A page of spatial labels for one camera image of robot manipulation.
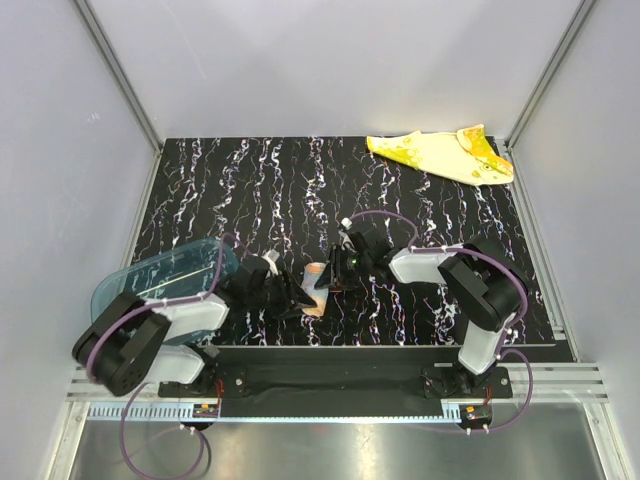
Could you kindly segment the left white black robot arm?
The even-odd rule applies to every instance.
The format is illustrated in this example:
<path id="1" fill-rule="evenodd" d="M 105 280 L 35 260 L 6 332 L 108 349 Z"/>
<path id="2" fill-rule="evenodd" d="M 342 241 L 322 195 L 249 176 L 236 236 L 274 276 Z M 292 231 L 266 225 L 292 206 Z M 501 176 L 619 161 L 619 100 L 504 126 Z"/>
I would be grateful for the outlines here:
<path id="1" fill-rule="evenodd" d="M 214 277 L 214 288 L 186 297 L 147 300 L 117 295 L 72 347 L 89 381 L 112 395 L 128 395 L 147 382 L 182 384 L 196 396 L 215 386 L 212 356 L 196 336 L 223 326 L 235 309 L 269 310 L 286 317 L 318 302 L 275 261 L 252 256 L 236 271 Z"/>

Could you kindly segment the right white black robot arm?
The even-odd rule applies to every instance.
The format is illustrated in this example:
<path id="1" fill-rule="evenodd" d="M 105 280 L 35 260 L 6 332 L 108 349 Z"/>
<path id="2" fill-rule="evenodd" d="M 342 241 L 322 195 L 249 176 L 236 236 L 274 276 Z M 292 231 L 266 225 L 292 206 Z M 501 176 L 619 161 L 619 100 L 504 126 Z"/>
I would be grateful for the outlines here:
<path id="1" fill-rule="evenodd" d="M 348 290 L 355 278 L 376 270 L 400 284 L 447 287 L 468 323 L 457 362 L 440 375 L 437 387 L 443 395 L 457 389 L 470 397 L 486 389 L 507 331 L 528 309 L 526 278 L 498 242 L 476 235 L 451 246 L 393 248 L 345 240 L 331 248 L 314 287 Z"/>

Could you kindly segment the yellow cream towel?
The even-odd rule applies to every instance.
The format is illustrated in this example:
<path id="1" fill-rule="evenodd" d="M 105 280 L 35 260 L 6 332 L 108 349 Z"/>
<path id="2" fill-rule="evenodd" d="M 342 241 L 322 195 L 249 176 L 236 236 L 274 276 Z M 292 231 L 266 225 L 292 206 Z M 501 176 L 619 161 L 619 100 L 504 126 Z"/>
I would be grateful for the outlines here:
<path id="1" fill-rule="evenodd" d="M 367 136 L 366 144 L 386 159 L 466 185 L 505 185 L 515 179 L 513 165 L 494 152 L 483 124 L 456 132 Z"/>

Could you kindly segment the orange polka dot towel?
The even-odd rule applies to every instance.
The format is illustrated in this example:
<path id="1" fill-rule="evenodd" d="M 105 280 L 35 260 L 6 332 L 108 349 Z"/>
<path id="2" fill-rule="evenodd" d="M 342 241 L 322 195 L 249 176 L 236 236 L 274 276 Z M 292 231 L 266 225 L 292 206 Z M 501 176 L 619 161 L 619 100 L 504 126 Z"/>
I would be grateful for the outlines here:
<path id="1" fill-rule="evenodd" d="M 315 302 L 315 305 L 302 309 L 305 315 L 320 318 L 325 313 L 329 290 L 327 287 L 318 287 L 316 285 L 321 279 L 325 268 L 326 264 L 319 262 L 309 263 L 305 266 L 302 289 Z"/>

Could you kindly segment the blue transparent plastic bin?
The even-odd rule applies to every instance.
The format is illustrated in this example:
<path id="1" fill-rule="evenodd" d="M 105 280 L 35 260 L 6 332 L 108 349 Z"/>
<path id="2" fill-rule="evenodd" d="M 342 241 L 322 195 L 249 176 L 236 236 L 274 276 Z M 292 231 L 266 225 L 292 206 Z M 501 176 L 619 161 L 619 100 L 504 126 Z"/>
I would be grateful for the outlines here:
<path id="1" fill-rule="evenodd" d="M 139 261 L 106 277 L 91 298 L 91 322 L 96 323 L 107 307 L 123 292 L 144 302 L 206 293 L 236 272 L 239 260 L 231 247 L 216 238 L 205 238 Z"/>

